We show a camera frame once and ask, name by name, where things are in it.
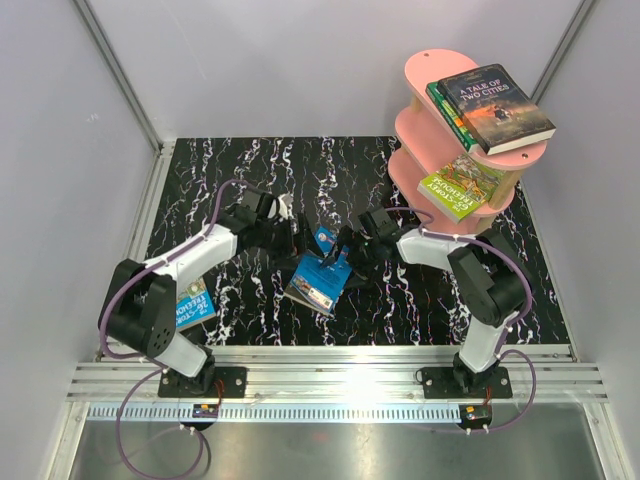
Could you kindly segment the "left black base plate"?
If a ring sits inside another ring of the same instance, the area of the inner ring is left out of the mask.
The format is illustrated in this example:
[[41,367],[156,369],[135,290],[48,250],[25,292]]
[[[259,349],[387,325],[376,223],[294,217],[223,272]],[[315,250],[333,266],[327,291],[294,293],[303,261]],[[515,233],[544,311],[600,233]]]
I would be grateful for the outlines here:
[[186,377],[174,370],[161,375],[160,398],[243,399],[248,369],[239,366],[207,367],[196,377]]

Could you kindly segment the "green 104-storey treehouse book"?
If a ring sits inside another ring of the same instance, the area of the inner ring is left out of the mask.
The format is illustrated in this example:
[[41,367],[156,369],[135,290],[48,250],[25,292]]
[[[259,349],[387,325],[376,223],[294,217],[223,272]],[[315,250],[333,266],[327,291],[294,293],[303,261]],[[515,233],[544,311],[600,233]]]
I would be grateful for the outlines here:
[[462,120],[449,104],[446,98],[440,93],[436,82],[431,82],[426,87],[426,93],[432,103],[437,107],[441,116],[444,118],[449,128],[452,130],[456,138],[460,141],[467,152],[478,151],[480,146],[471,135],[470,131],[463,124]]

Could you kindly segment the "pink three-tier shelf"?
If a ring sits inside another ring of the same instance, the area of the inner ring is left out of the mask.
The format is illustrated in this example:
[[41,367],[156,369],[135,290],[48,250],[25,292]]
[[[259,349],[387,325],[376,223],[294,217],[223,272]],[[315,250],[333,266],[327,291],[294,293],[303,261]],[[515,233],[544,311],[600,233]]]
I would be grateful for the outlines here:
[[539,142],[493,156],[480,150],[473,152],[476,161],[503,170],[505,175],[491,201],[458,223],[418,191],[423,178],[463,153],[463,145],[428,97],[427,84],[476,66],[471,58],[448,49],[423,50],[405,63],[404,73],[412,99],[395,120],[401,148],[391,155],[388,172],[408,205],[419,212],[420,219],[425,220],[426,213],[434,216],[434,221],[428,225],[432,231],[477,234],[489,228],[496,216],[511,204],[515,185],[522,174],[541,158],[547,146],[545,142]]

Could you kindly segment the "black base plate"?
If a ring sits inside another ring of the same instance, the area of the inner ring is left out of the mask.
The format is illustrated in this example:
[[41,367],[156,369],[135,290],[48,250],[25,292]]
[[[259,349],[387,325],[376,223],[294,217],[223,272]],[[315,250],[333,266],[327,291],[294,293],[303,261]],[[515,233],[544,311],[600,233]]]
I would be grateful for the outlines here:
[[462,367],[424,367],[416,372],[425,399],[511,399],[509,372],[498,366],[481,373]]
[[207,367],[196,377],[186,377],[174,370],[161,375],[160,398],[243,399],[248,369],[239,366]]

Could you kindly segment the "black marble pattern mat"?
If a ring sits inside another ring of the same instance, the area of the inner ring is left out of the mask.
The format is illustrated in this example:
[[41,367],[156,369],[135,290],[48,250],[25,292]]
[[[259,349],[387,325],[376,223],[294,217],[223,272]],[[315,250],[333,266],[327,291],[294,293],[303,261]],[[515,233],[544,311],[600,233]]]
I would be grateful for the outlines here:
[[[399,225],[415,222],[392,184],[392,137],[182,138],[166,145],[153,187],[154,223],[146,256],[199,231],[216,205],[241,198],[243,183],[293,196],[313,227],[337,231],[377,206]],[[361,290],[349,290],[330,316],[284,294],[289,274],[253,250],[205,277],[215,313],[191,329],[209,346],[453,345],[471,315],[454,277],[436,269],[385,263]]]

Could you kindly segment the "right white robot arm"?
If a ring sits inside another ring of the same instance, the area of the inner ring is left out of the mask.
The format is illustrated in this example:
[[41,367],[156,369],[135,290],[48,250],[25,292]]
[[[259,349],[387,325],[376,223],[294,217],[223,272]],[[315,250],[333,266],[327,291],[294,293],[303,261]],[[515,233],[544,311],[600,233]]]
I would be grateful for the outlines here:
[[400,227],[384,208],[366,212],[359,220],[360,231],[341,228],[321,266],[332,266],[344,257],[357,277],[347,283],[349,287],[364,284],[378,264],[387,260],[450,272],[462,303],[471,313],[451,377],[461,395],[480,394],[499,366],[509,330],[531,310],[528,270],[505,238],[491,228],[476,236],[459,236],[423,226]]

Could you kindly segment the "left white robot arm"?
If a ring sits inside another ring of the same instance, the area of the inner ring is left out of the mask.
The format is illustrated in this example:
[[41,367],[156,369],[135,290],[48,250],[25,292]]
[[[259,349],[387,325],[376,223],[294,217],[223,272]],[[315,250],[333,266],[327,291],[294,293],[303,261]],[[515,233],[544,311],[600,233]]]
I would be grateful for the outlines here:
[[158,365],[165,396],[221,396],[227,383],[212,351],[177,330],[178,296],[247,250],[265,251],[280,269],[296,268],[307,253],[321,255],[305,214],[291,216],[290,204],[289,195],[248,189],[240,202],[215,208],[198,233],[172,250],[145,262],[121,261],[98,320],[102,351],[114,339]]

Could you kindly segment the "lime 65-storey treehouse book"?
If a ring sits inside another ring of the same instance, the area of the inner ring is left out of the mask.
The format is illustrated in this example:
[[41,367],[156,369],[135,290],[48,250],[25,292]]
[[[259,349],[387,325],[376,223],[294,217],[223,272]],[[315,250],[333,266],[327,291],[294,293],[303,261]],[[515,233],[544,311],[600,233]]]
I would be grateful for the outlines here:
[[417,191],[458,224],[491,200],[504,174],[462,154],[423,178]]

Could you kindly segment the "dark Tale of Two Cities book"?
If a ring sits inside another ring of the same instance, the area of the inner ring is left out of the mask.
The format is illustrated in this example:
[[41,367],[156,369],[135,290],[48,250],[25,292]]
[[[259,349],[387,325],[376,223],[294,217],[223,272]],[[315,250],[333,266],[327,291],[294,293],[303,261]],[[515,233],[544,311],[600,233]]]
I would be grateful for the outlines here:
[[437,89],[487,155],[547,141],[556,131],[499,63],[442,78]]

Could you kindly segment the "blue paperback book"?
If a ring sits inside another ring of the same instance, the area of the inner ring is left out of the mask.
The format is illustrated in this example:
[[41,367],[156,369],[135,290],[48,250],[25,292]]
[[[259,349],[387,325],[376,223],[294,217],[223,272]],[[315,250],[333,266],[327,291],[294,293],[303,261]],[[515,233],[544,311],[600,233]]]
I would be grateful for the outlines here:
[[332,315],[352,272],[347,262],[349,249],[344,247],[333,264],[322,266],[337,237],[319,227],[314,238],[323,257],[305,253],[284,289],[284,296],[319,313]]

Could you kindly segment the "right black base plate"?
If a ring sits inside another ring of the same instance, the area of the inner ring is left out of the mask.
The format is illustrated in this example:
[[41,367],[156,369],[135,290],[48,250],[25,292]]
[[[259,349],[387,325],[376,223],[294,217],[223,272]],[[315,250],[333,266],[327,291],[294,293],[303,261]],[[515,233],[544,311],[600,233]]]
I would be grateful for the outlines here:
[[416,372],[425,399],[511,399],[509,372],[498,366],[481,373],[462,367],[424,367]]

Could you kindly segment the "blue 26-storey treehouse book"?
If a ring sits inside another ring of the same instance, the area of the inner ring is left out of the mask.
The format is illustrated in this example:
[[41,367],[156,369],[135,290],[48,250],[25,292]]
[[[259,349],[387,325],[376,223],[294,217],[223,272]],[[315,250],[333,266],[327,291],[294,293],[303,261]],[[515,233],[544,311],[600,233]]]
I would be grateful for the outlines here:
[[187,286],[177,297],[176,330],[185,331],[212,318],[214,303],[203,277]]

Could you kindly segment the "aluminium rail frame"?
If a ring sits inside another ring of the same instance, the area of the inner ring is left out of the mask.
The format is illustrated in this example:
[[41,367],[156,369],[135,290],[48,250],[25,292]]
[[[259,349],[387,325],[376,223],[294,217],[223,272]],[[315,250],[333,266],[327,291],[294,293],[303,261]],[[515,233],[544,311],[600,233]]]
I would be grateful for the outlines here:
[[[414,54],[448,49],[501,63],[533,91],[578,8],[575,1],[90,1],[155,131],[155,163],[125,255],[149,258],[153,187],[167,144],[182,138],[392,137],[412,99]],[[586,28],[542,101],[557,133],[497,221],[534,275],[535,309],[513,331],[514,397],[495,406],[497,431],[447,426],[215,423],[200,470],[221,478],[600,477],[611,463],[638,473],[618,408],[611,351],[635,346],[598,292],[637,268],[634,239],[607,206],[562,200],[567,177],[592,177],[595,117],[571,81],[598,73]],[[418,369],[451,360],[453,345],[211,346],[248,369],[246,395],[224,403],[425,404]]]

